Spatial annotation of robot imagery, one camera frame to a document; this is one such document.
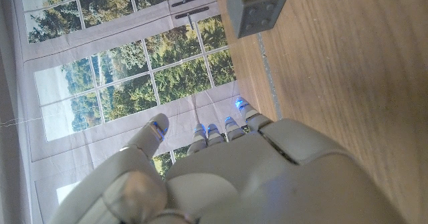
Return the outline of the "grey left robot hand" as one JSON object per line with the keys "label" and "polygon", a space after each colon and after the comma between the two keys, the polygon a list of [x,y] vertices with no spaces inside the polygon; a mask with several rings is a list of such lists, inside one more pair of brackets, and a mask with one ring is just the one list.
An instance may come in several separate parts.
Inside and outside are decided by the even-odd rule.
{"label": "grey left robot hand", "polygon": [[272,121],[245,99],[226,135],[196,125],[187,155],[165,176],[150,160],[169,120],[151,118],[61,202],[52,223],[404,223],[400,211],[338,143],[291,119]]}

